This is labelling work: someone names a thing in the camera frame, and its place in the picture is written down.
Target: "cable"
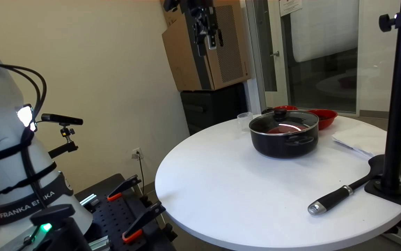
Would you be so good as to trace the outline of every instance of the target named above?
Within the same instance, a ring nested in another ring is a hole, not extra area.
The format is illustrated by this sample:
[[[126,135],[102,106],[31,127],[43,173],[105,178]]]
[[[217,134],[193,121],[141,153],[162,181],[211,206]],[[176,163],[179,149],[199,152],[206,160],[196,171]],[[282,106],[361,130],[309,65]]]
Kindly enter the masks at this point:
[[[12,65],[12,64],[1,64],[1,63],[0,63],[0,67],[22,75],[22,77],[26,78],[26,79],[31,84],[31,86],[34,88],[36,102],[34,102],[34,107],[33,107],[33,111],[31,111],[31,113],[33,113],[33,120],[34,120],[34,117],[37,116],[38,110],[41,109],[41,106],[43,106],[43,103],[44,103],[44,100],[45,100],[45,95],[47,95],[47,84],[45,84],[45,79],[43,78],[41,74],[38,74],[37,71],[34,71],[34,70],[31,70],[31,68],[26,68],[26,67],[20,67],[20,65]],[[41,82],[43,92],[40,93],[36,82],[34,82],[30,77],[27,77],[26,74],[20,72],[19,70],[27,71],[27,72],[36,75],[36,77],[40,79],[40,82]]]
[[[24,130],[24,131],[22,132],[22,139],[24,139],[26,137],[31,137],[31,134],[33,134],[31,131]],[[30,160],[30,153],[29,153],[29,149],[27,149],[27,148],[23,148],[23,149],[20,151],[20,158],[22,158],[22,166],[23,166],[23,171],[24,171],[26,177],[34,176],[36,173],[34,173],[34,169],[33,169],[33,164],[31,164],[31,160]],[[44,199],[43,199],[43,197],[41,197],[41,192],[40,192],[41,188],[40,188],[40,185],[38,185],[38,181],[33,181],[33,183],[30,184],[30,187],[31,187],[33,194],[36,195],[40,206],[41,206],[41,208],[45,208],[47,205],[45,205]]]
[[[139,166],[140,166],[140,176],[141,176],[141,190],[144,187],[144,174],[143,174],[143,166],[141,166],[141,153],[137,152]]]

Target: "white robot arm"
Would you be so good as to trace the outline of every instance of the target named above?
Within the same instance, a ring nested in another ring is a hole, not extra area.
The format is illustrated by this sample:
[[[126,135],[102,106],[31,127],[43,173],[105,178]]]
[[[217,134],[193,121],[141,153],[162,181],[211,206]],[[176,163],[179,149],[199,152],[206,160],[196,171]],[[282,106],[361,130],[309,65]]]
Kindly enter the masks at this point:
[[[70,192],[58,191],[63,177],[33,137],[31,121],[22,116],[29,114],[24,111],[16,84],[0,67],[0,248],[27,231],[31,227],[29,216],[47,205],[70,204],[82,233],[91,223],[91,215],[79,206]]]

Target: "pot handle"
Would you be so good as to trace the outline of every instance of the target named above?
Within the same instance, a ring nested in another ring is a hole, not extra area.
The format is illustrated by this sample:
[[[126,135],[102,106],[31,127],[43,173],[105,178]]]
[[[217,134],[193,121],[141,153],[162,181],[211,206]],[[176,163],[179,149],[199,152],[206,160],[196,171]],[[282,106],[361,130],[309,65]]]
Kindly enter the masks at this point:
[[[313,142],[313,137],[290,137],[289,139],[285,141],[283,145],[286,146],[297,146],[297,145],[307,145]]]
[[[274,121],[282,121],[286,116],[286,110],[275,109],[275,107],[267,107],[265,110],[261,111],[261,114],[270,113],[270,111],[272,111],[272,120]]]

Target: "red bowl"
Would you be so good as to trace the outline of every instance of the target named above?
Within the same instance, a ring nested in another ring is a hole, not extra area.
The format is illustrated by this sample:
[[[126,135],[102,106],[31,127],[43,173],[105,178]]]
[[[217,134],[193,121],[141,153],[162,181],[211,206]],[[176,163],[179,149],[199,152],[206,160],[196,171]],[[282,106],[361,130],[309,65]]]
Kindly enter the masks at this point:
[[[309,113],[313,113],[320,118],[318,130],[324,130],[331,125],[336,117],[336,111],[328,109],[310,109]]]

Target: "knife handle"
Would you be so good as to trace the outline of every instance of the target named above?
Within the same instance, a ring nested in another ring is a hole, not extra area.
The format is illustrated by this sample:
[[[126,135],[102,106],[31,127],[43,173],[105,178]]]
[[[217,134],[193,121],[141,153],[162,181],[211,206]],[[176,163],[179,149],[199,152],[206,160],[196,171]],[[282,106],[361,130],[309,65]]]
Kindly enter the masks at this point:
[[[316,199],[307,206],[307,210],[310,215],[321,215],[329,209],[332,209],[335,205],[338,205],[342,199],[353,194],[352,188],[349,185],[342,185],[341,188]]]

